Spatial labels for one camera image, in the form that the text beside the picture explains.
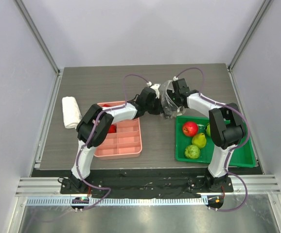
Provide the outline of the clear polka dot zip bag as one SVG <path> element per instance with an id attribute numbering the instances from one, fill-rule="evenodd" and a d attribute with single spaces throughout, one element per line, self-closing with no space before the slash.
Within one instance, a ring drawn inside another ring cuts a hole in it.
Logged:
<path id="1" fill-rule="evenodd" d="M 170 99 L 170 97 L 167 94 L 167 89 L 173 90 L 172 86 L 172 80 L 167 80 L 165 83 L 160 85 L 159 91 L 160 91 L 160 101 L 161 106 L 164 110 L 164 117 L 165 118 L 176 118 L 177 116 L 183 115 L 186 110 L 184 107 L 178 108 Z"/>

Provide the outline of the red fake apple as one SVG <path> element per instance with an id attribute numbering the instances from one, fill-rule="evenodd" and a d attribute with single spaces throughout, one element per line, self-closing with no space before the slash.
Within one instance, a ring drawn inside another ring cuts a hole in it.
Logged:
<path id="1" fill-rule="evenodd" d="M 198 133 L 199 127 L 195 122 L 187 121 L 183 124 L 182 131 L 185 136 L 194 137 Z"/>

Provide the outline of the yellow-green fake fruit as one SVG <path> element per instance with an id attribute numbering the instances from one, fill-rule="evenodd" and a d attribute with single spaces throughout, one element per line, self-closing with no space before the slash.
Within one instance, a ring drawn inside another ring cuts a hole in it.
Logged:
<path id="1" fill-rule="evenodd" d="M 205 132 L 206 132 L 207 136 L 211 137 L 211 129 L 210 129 L 209 123 L 205 126 Z"/>

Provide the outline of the yellow-green fake pear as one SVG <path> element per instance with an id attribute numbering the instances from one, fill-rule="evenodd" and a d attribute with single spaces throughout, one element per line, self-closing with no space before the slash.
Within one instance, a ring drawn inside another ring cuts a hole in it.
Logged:
<path id="1" fill-rule="evenodd" d="M 192 144 L 202 149 L 206 146 L 207 139 L 204 133 L 198 133 L 192 138 Z"/>

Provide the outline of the green fake apple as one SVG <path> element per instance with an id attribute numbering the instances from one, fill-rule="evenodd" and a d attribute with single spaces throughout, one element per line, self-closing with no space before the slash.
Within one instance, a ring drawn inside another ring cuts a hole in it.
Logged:
<path id="1" fill-rule="evenodd" d="M 187 159 L 198 159 L 200 153 L 200 148 L 196 145 L 189 145 L 185 148 L 184 151 L 184 155 Z"/>

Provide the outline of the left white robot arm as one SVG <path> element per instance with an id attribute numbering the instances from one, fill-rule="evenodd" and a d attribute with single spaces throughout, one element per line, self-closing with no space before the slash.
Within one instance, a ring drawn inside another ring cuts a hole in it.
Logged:
<path id="1" fill-rule="evenodd" d="M 94 153 L 106 139 L 110 126 L 125 120 L 134 120 L 146 112 L 154 115 L 162 113 L 159 84 L 145 87 L 135 100 L 111 107 L 92 105 L 76 127 L 78 133 L 78 152 L 69 177 L 70 188 L 77 193 L 88 189 L 90 166 Z"/>

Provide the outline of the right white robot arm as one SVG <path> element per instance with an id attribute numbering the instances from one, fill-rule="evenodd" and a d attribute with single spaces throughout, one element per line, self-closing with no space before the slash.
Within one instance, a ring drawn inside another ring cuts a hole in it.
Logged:
<path id="1" fill-rule="evenodd" d="M 172 85 L 172 97 L 178 106 L 196 110 L 209 118 L 214 151 L 205 173 L 204 185 L 211 192 L 217 191 L 227 182 L 233 151 L 248 136 L 246 119 L 239 112 L 237 104 L 217 102 L 196 90 L 190 90 L 185 79 L 174 77 Z"/>

